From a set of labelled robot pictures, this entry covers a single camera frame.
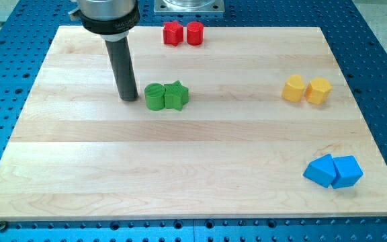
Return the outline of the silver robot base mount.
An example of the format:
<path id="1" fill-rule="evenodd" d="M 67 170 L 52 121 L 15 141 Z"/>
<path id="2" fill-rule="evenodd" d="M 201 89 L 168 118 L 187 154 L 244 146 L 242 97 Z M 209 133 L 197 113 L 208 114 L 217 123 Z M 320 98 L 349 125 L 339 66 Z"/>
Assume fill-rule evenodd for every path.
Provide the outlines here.
<path id="1" fill-rule="evenodd" d="M 155 13 L 224 13 L 224 0 L 155 0 Z"/>

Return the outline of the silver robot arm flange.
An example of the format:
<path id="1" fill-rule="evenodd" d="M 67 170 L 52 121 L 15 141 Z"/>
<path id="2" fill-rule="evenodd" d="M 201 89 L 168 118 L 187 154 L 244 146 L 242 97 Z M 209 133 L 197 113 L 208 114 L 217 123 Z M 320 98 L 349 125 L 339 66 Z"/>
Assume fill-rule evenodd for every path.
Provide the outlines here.
<path id="1" fill-rule="evenodd" d="M 70 20 L 79 19 L 87 31 L 99 34 L 107 42 L 126 38 L 140 20 L 135 0 L 76 0 L 76 3 L 76 8 L 68 12 Z"/>

